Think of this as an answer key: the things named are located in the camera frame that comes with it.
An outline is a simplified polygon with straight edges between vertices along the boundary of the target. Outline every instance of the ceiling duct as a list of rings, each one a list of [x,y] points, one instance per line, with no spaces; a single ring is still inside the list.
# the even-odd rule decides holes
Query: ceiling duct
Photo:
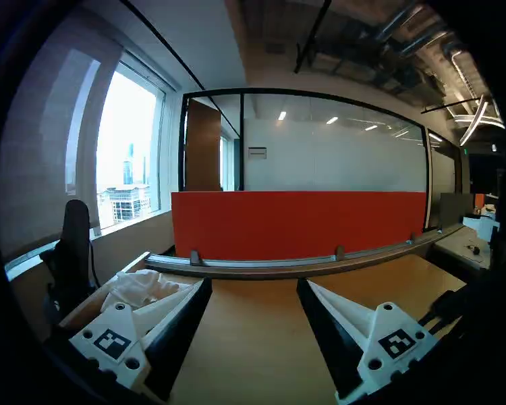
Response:
[[[392,18],[381,27],[374,40],[378,43],[385,43],[390,36],[401,26],[405,25],[411,18],[422,11],[423,5],[417,4],[416,0],[409,1],[401,9],[397,10]]]
[[[400,52],[401,57],[414,55],[416,51],[448,34],[444,22],[437,22],[423,30],[413,41],[408,43]]]
[[[467,91],[469,92],[470,96],[473,99],[476,99],[478,96],[476,95],[476,92],[474,91],[474,88],[472,87],[472,84],[468,80],[468,78],[463,73],[463,70],[458,66],[457,62],[455,61],[455,58],[458,55],[461,55],[463,52],[466,52],[466,49],[463,44],[461,44],[458,41],[449,41],[445,43],[442,46],[443,55],[444,58],[453,66],[459,77],[461,78],[461,81],[467,88]]]

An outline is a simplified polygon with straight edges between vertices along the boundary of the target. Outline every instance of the ceiling light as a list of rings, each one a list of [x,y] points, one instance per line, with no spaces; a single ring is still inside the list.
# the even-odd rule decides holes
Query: ceiling light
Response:
[[[472,118],[458,118],[458,119],[455,119],[455,122],[472,122]],[[482,119],[480,120],[480,124],[494,125],[494,126],[498,126],[499,128],[502,128],[503,130],[506,129],[504,124],[502,124],[501,122],[497,122],[496,120],[493,121],[492,119],[489,119],[488,117],[482,117]]]
[[[480,98],[480,104],[478,105],[478,110],[476,111],[476,114],[474,116],[474,119],[470,123],[470,126],[467,128],[467,131],[463,135],[463,138],[461,138],[461,143],[459,144],[460,146],[463,146],[465,144],[465,142],[468,141],[468,139],[470,138],[470,136],[472,135],[472,133],[474,132],[474,130],[476,129],[476,127],[480,123],[480,120],[484,116],[485,110],[487,109],[487,105],[488,105],[488,102],[485,101],[485,98],[482,95],[482,97]]]
[[[443,140],[442,140],[442,139],[440,139],[437,135],[433,135],[433,134],[431,134],[431,133],[430,133],[430,134],[429,134],[429,136],[430,136],[431,138],[433,138],[433,139],[438,140],[439,142],[442,142],[442,141],[443,141]]]

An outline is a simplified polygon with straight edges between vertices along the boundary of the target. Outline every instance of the white rag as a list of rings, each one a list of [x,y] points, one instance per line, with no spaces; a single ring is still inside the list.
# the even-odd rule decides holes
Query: white rag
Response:
[[[117,302],[129,304],[136,310],[190,286],[169,281],[162,273],[153,270],[117,273],[116,276],[117,279],[111,283],[111,291],[101,306],[101,312]]]

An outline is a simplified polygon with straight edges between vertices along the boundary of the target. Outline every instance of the orange partition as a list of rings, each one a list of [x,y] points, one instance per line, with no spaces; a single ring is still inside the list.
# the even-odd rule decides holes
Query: orange partition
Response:
[[[484,206],[485,194],[477,194],[474,197],[474,205],[481,209]]]
[[[380,248],[422,233],[425,192],[174,192],[176,253],[278,260]]]

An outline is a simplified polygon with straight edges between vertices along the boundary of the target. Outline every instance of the black cable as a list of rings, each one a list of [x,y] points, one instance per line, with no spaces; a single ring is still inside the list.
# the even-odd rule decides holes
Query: black cable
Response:
[[[90,258],[92,259],[92,275],[94,276],[94,281],[96,283],[97,288],[101,287],[101,284],[99,283],[99,280],[96,276],[96,267],[94,266],[94,245],[92,245],[92,241],[89,240],[90,243]]]

